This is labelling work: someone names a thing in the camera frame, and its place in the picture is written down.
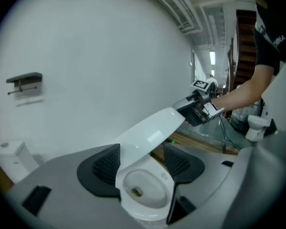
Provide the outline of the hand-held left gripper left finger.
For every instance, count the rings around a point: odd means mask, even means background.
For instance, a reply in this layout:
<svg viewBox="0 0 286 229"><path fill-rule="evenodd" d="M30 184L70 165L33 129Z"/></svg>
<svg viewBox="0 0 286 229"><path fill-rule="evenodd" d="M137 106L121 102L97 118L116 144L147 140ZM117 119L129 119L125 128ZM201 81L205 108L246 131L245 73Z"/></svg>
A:
<svg viewBox="0 0 286 229"><path fill-rule="evenodd" d="M119 144L60 156L15 184L6 199L35 229L138 229L121 206L119 167Z"/></svg>

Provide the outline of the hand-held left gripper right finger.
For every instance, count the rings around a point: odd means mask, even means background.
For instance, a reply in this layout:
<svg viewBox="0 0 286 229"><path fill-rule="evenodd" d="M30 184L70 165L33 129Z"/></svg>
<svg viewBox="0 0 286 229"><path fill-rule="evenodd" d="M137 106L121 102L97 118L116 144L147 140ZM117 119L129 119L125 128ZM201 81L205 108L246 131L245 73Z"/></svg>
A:
<svg viewBox="0 0 286 229"><path fill-rule="evenodd" d="M174 180L166 224L170 229L221 229L230 201L220 187L237 155L165 143L165 166Z"/></svg>

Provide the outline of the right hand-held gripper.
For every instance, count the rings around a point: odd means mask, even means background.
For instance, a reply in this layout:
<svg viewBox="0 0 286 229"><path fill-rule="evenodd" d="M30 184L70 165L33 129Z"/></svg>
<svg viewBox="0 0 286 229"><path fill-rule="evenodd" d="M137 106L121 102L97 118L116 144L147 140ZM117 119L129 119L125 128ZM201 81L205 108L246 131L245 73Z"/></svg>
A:
<svg viewBox="0 0 286 229"><path fill-rule="evenodd" d="M218 117L224 108L217 108L212 99L216 98L217 87L215 83L195 80L191 87L192 93L173 104L172 108L181 111L181 115L192 126L205 124Z"/></svg>

